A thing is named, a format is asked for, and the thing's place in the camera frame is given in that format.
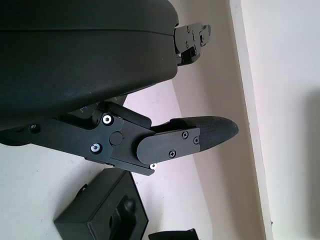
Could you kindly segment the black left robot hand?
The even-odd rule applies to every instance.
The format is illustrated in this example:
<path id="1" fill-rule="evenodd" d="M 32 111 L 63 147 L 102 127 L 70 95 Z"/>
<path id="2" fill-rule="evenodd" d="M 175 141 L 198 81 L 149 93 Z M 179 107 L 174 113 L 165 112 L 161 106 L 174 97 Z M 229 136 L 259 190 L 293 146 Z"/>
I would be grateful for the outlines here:
<path id="1" fill-rule="evenodd" d="M 179 25 L 167 0 L 3 0 L 0 142 L 33 144 L 149 176 L 236 136 L 220 116 L 154 126 L 114 97 L 174 78 L 211 27 Z"/>

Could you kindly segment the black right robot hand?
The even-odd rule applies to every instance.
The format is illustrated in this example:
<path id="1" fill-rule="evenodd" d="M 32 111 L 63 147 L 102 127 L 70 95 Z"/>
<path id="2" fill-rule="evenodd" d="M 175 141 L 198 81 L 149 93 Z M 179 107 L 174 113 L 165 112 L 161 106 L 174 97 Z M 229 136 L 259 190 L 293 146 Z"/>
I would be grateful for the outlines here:
<path id="1" fill-rule="evenodd" d="M 149 240 L 199 240 L 194 228 L 189 230 L 161 231 L 148 235 Z"/>

